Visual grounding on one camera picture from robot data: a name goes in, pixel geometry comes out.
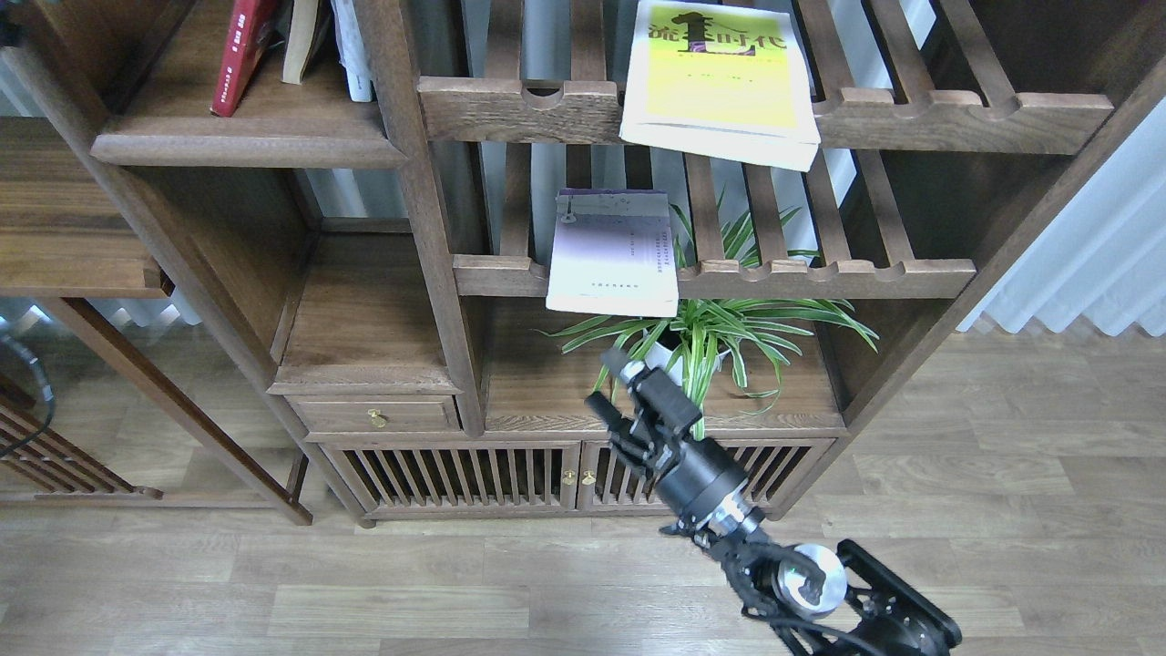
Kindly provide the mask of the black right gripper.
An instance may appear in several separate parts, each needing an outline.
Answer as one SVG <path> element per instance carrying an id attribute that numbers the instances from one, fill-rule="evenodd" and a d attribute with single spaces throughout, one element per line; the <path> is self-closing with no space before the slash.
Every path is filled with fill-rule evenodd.
<path id="1" fill-rule="evenodd" d="M 611 387 L 628 389 L 635 412 L 621 415 L 606 395 L 591 392 L 586 407 L 607 428 L 609 449 L 630 472 L 652 485 L 676 524 L 670 535 L 749 535 L 753 507 L 742 491 L 747 474 L 712 437 L 696 440 L 702 412 L 665 371 L 633 360 L 619 347 L 600 353 Z"/>

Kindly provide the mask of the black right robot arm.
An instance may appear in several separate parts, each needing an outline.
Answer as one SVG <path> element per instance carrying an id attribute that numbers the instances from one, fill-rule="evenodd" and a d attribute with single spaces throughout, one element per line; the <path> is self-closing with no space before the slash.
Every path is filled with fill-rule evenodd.
<path id="1" fill-rule="evenodd" d="M 668 376 L 613 347 L 600 362 L 633 400 L 624 416 L 606 395 L 586 405 L 607 424 L 609 447 L 649 482 L 675 522 L 663 528 L 723 569 L 742 615 L 794 655 L 946 655 L 962 641 L 954 620 L 854 539 L 784 546 L 747 501 L 747 473 L 712 437 L 694 439 L 701 411 Z"/>

